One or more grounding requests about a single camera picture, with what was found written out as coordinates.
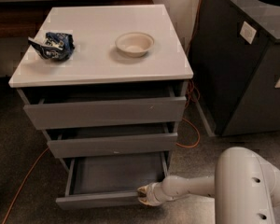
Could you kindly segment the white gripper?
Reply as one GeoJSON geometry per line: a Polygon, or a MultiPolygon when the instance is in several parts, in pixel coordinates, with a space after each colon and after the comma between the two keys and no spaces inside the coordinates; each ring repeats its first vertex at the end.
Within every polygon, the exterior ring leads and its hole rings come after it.
{"type": "Polygon", "coordinates": [[[146,195],[146,197],[138,197],[138,201],[147,206],[159,206],[174,199],[165,193],[161,183],[151,183],[138,188],[137,191],[146,195]]]}

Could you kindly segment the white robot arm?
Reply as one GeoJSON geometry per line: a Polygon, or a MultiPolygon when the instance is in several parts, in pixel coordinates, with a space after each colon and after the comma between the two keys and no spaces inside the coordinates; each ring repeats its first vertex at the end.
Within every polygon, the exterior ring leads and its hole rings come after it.
{"type": "Polygon", "coordinates": [[[188,195],[215,199],[216,224],[275,224],[280,205],[280,170],[256,152],[230,147],[219,156],[212,176],[168,175],[138,189],[138,200],[159,206],[188,195]]]}

